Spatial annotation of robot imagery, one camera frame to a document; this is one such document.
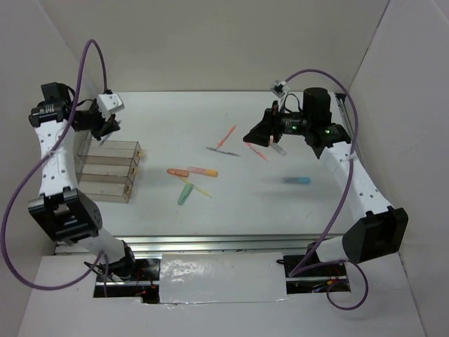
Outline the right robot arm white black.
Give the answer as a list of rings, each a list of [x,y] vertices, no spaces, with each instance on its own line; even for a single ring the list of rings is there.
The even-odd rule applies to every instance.
[[[331,261],[362,263],[398,252],[408,224],[405,209],[393,207],[382,195],[353,151],[349,134],[333,122],[330,104],[326,89],[307,88],[299,112],[273,102],[243,137],[246,143],[268,147],[282,136],[302,136],[342,188],[338,209],[347,205],[354,224],[342,236],[309,247],[306,266],[313,275],[322,275]]]

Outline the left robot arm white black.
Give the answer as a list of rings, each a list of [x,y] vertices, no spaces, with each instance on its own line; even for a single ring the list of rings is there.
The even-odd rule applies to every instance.
[[[41,91],[43,101],[29,115],[43,159],[41,187],[28,211],[54,242],[80,244],[94,255],[104,252],[107,262],[101,271],[132,279],[139,264],[127,243],[103,228],[97,204],[79,189],[74,159],[77,132],[89,131],[100,140],[120,129],[115,114],[124,108],[123,101],[106,90],[87,110],[79,110],[69,86],[53,82],[41,85]]]

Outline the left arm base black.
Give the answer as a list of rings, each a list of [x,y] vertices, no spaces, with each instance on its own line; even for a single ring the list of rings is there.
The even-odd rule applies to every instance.
[[[139,298],[143,303],[158,304],[161,258],[139,258],[130,277],[122,279],[111,270],[105,282],[105,266],[94,269],[94,298]]]

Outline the blue thin pen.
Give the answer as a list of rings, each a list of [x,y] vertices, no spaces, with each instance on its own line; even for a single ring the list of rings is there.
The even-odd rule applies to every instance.
[[[120,125],[121,122],[122,122],[122,120],[118,120],[118,121],[117,121],[117,124]],[[98,147],[102,147],[102,146],[109,140],[109,138],[111,137],[111,135],[112,135],[112,133],[106,135],[106,136],[100,141]]]

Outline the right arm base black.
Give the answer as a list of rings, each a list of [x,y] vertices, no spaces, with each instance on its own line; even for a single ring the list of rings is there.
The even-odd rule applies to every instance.
[[[318,258],[313,256],[306,263],[308,270],[290,276],[295,267],[304,260],[307,244],[290,242],[282,244],[281,257],[276,262],[283,267],[286,278],[286,293],[288,295],[325,293],[331,286],[331,292],[348,292],[350,290],[347,279],[347,269],[343,263],[312,267],[319,264]]]

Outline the yellow thin pen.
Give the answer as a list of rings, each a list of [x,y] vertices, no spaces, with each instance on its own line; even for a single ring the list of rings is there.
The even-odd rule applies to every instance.
[[[181,181],[183,181],[184,183],[191,185],[196,191],[200,192],[201,194],[212,198],[212,195],[210,193],[208,193],[207,191],[205,191],[204,189],[200,188],[199,186],[193,184],[192,182],[190,182],[188,179],[184,178],[184,177],[178,177]]]

